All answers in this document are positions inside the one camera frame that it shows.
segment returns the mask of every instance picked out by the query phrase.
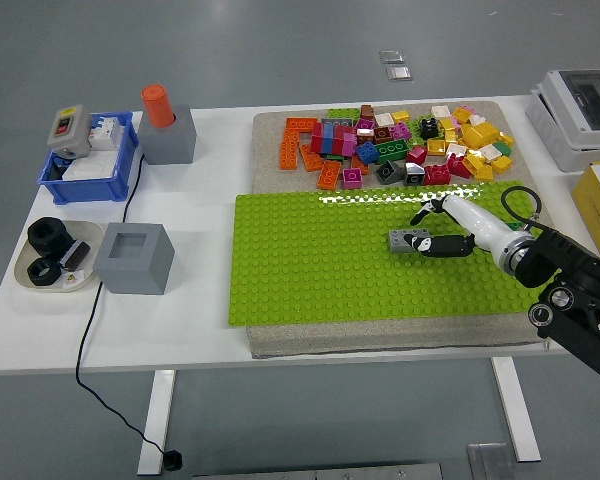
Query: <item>black nut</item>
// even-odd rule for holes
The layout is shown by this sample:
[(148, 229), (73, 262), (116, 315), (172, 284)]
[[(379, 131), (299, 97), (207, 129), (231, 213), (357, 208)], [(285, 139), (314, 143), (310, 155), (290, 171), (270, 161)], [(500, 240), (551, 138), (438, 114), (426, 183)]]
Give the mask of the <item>black nut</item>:
[(42, 257), (59, 260), (75, 241), (58, 218), (43, 217), (27, 230), (29, 243)]

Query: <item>white electrical box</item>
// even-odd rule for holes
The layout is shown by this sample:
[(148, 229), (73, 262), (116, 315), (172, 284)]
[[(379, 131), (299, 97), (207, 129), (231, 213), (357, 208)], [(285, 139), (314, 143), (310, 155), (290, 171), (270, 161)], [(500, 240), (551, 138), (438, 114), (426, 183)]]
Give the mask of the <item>white electrical box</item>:
[(525, 113), (563, 172), (600, 161), (600, 70), (548, 72)]

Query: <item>green lego brick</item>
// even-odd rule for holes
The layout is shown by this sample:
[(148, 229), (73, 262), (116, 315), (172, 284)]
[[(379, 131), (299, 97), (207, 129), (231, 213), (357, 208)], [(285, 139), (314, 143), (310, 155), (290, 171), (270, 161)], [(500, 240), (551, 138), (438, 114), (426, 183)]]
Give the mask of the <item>green lego brick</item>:
[(506, 156), (506, 157), (511, 156), (511, 148), (506, 143), (496, 142), (493, 144), (493, 146), (496, 147), (498, 150), (500, 150), (500, 153), (502, 153), (504, 156)]
[(351, 118), (355, 124), (360, 119), (359, 108), (330, 108), (327, 110), (329, 118)]
[[(505, 222), (500, 195), (519, 182), (240, 195), (236, 199), (229, 323), (342, 322), (525, 312), (526, 289), (479, 249), (465, 258), (394, 254), (390, 230), (412, 228), (420, 202), (464, 195)], [(507, 198), (521, 215), (528, 196)], [(463, 233), (447, 215), (418, 225), (431, 235)]]
[(407, 158), (407, 153), (409, 153), (409, 145), (407, 145), (407, 142), (403, 138), (380, 143), (376, 145), (376, 148), (380, 154), (376, 162), (378, 165), (382, 165), (388, 161), (404, 160)]

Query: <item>orange lego brick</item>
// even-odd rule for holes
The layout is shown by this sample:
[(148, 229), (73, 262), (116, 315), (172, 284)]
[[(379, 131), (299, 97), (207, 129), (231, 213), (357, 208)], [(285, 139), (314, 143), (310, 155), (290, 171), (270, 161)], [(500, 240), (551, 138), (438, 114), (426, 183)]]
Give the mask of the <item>orange lego brick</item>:
[(318, 123), (317, 118), (289, 117), (286, 130), (297, 130), (299, 133), (313, 132), (313, 126)]
[(322, 170), (322, 157), (311, 151), (311, 145), (308, 143), (300, 145), (300, 153), (302, 154), (302, 160), (304, 160), (307, 172)]
[(300, 132), (298, 130), (285, 130), (282, 134), (282, 141), (297, 145), (300, 143)]
[(280, 144), (280, 170), (295, 170), (298, 168), (298, 145), (291, 142)]
[(340, 162), (325, 160), (322, 164), (320, 178), (318, 178), (318, 188), (322, 190), (335, 190), (341, 168), (342, 164)]
[(369, 175), (369, 165), (365, 165), (357, 153), (351, 157), (351, 168), (359, 168), (363, 175)]

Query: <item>gray block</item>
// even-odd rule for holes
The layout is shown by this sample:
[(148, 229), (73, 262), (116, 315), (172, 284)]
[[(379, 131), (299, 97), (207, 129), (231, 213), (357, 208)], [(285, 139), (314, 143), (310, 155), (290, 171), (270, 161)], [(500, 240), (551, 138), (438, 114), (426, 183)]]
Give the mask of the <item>gray block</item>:
[(162, 225), (110, 223), (93, 270), (112, 293), (162, 295), (174, 253)]
[(176, 121), (164, 128), (151, 125), (145, 112), (138, 128), (138, 140), (149, 165), (192, 163), (196, 148), (196, 127), (191, 110), (186, 105), (173, 107)]
[(414, 237), (429, 238), (431, 234), (426, 228), (414, 228), (411, 230), (391, 230), (389, 231), (389, 250), (391, 253), (413, 253), (415, 250), (404, 239), (405, 235)]

